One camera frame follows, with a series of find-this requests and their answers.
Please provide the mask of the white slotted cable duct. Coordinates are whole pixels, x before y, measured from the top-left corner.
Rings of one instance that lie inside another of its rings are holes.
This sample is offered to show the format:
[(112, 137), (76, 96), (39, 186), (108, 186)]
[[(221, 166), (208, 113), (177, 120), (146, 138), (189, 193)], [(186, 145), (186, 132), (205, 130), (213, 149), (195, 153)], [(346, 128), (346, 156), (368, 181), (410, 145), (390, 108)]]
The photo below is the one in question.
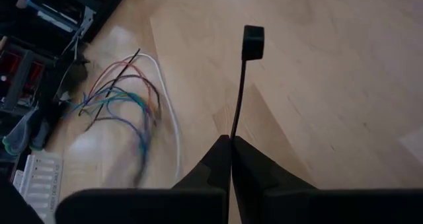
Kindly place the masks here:
[(37, 151), (24, 156), (24, 166), (13, 176), (13, 186), (45, 224), (56, 224), (54, 213), (59, 203), (62, 173), (61, 157)]

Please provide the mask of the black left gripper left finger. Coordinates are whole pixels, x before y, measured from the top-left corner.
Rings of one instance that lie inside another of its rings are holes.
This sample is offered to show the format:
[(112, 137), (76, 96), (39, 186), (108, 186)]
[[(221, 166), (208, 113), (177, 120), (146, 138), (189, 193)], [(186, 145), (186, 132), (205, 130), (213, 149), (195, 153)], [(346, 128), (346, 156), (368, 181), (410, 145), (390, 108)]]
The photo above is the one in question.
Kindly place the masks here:
[(221, 135), (197, 165), (173, 188), (228, 188), (231, 174), (231, 140)]

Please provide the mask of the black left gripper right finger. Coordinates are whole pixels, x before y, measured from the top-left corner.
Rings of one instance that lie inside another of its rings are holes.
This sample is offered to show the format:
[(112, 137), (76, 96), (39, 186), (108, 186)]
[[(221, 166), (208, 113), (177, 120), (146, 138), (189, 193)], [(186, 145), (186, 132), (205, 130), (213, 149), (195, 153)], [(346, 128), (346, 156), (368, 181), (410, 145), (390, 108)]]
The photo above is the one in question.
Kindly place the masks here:
[(315, 187), (284, 169), (270, 157), (237, 136), (233, 143), (233, 180), (239, 188), (252, 188), (263, 192), (267, 189), (313, 190)]

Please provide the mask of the grey metal mounting plate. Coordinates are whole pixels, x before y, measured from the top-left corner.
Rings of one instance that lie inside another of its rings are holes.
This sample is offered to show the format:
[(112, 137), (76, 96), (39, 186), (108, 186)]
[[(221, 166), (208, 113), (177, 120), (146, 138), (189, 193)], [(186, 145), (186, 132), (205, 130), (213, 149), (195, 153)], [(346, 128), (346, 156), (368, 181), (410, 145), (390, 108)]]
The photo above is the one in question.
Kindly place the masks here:
[(78, 41), (80, 41), (82, 37), (85, 35), (86, 31), (88, 31), (89, 27), (93, 23), (93, 17), (95, 16), (95, 14), (96, 12), (94, 10), (92, 10), (88, 6), (85, 7), (84, 17), (83, 17), (83, 21), (81, 23), (80, 29), (76, 31), (76, 33), (74, 34), (73, 40), (70, 43), (70, 48), (72, 51), (75, 52), (75, 54), (77, 53)]

